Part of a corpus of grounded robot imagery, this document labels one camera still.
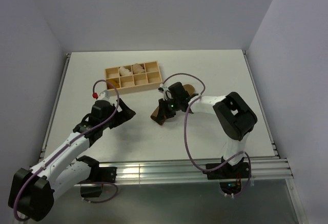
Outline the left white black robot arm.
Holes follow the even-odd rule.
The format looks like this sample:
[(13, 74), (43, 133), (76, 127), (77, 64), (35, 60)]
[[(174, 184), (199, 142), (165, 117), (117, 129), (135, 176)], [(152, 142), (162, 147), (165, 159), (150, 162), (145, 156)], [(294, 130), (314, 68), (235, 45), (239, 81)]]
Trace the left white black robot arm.
[(69, 137), (48, 157), (13, 176), (8, 205), (17, 221), (44, 219), (54, 202), (76, 184), (115, 185), (116, 168), (102, 173), (99, 161), (82, 153), (103, 135), (135, 116), (120, 98), (117, 104), (99, 99)]

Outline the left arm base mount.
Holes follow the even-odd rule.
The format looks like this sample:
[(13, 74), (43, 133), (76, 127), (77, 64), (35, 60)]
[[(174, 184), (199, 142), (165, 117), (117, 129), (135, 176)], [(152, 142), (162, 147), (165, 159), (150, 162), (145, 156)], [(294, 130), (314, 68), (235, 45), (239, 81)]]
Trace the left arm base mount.
[[(82, 200), (89, 203), (105, 203), (114, 199), (118, 194), (118, 186), (115, 184), (117, 176), (116, 167), (100, 167), (99, 161), (93, 159), (89, 156), (82, 156), (76, 159), (77, 162), (83, 162), (90, 168), (90, 173), (86, 179), (82, 180), (80, 183), (92, 184), (94, 187), (81, 187), (80, 195)], [(91, 200), (91, 198), (98, 198), (103, 192), (104, 186), (113, 186), (115, 192), (113, 195), (104, 200)]]

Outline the wooden compartment tray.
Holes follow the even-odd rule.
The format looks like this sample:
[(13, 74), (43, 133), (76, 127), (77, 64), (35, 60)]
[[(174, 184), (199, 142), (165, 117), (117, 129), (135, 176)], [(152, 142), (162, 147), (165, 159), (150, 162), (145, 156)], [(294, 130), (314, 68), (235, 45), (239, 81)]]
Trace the wooden compartment tray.
[(120, 88), (117, 90), (120, 95), (158, 89), (159, 85), (162, 83), (160, 67), (157, 61), (136, 64), (142, 65), (145, 69), (145, 73), (133, 74), (132, 65), (124, 66), (132, 72), (130, 76), (120, 76), (118, 69), (121, 66), (105, 69), (106, 80), (114, 78), (119, 79)]

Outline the mustard yellow sock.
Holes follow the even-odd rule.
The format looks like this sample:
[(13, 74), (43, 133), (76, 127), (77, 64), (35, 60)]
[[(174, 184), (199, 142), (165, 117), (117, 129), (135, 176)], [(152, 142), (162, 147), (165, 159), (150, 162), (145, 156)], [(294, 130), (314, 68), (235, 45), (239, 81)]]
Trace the mustard yellow sock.
[(107, 84), (107, 89), (113, 89), (113, 88), (120, 88), (120, 84), (119, 84), (119, 79), (118, 78), (114, 78), (114, 79), (108, 79), (108, 82), (110, 82), (110, 84)]

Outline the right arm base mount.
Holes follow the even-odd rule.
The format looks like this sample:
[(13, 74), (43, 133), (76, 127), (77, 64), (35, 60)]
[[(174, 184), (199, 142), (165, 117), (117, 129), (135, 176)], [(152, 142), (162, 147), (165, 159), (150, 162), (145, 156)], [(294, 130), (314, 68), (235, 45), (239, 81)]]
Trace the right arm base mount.
[(241, 159), (236, 165), (229, 163), (211, 172), (205, 172), (208, 180), (229, 180), (219, 183), (224, 195), (231, 198), (238, 196), (249, 184), (252, 176), (250, 162)]

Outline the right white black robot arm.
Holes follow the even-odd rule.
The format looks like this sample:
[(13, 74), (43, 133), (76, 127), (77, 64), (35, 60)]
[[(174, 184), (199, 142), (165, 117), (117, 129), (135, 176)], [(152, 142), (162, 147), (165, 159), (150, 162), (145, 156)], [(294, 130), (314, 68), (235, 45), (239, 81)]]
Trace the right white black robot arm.
[(151, 119), (159, 125), (173, 118), (178, 111), (186, 115), (204, 113), (215, 115), (228, 137), (228, 145), (222, 156), (222, 173), (228, 178), (234, 177), (240, 170), (239, 164), (244, 158), (244, 149), (249, 133), (258, 119), (242, 97), (231, 92), (223, 96), (202, 96), (195, 92), (192, 85), (176, 82), (170, 86), (161, 84), (158, 88), (163, 98), (151, 114)]

